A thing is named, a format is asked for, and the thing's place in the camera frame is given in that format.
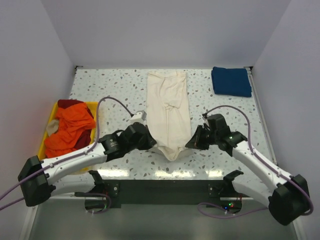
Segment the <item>cream white t shirt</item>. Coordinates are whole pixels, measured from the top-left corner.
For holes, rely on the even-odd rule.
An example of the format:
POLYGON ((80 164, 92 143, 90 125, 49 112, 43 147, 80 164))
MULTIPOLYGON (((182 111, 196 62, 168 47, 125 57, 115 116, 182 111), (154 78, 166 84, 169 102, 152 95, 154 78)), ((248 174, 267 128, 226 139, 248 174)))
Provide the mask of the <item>cream white t shirt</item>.
POLYGON ((192 127, 186 73, 150 71, 146 90, 146 124, 156 141, 152 150, 171 162, 188 156, 192 127))

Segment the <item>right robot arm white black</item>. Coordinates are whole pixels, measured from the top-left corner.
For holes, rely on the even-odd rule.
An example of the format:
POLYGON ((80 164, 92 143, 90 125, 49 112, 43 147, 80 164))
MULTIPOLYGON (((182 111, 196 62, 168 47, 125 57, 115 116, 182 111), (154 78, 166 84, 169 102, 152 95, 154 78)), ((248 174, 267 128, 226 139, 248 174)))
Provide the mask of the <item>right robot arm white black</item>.
POLYGON ((244 194, 261 203, 273 218, 287 226, 300 216, 313 213, 308 183, 300 174, 294 176, 263 156, 251 144, 250 136, 231 131, 221 114, 202 115, 203 125, 198 125, 186 148, 208 150, 215 145, 230 157, 240 161, 262 182, 245 181, 242 170, 224 176, 223 192, 230 197, 244 194))

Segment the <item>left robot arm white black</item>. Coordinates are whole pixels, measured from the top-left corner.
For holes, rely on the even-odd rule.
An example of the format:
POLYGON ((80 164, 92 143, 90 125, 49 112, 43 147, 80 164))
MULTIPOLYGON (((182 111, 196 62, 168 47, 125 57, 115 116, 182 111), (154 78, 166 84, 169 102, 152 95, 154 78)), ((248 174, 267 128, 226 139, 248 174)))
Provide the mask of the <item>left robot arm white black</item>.
POLYGON ((135 122, 125 130, 106 134, 94 143, 59 157, 40 160, 28 158, 18 175, 19 185, 26 206, 34 207, 47 201, 60 179, 83 168, 107 163, 124 157, 137 149, 149 150, 156 145, 147 125, 135 122))

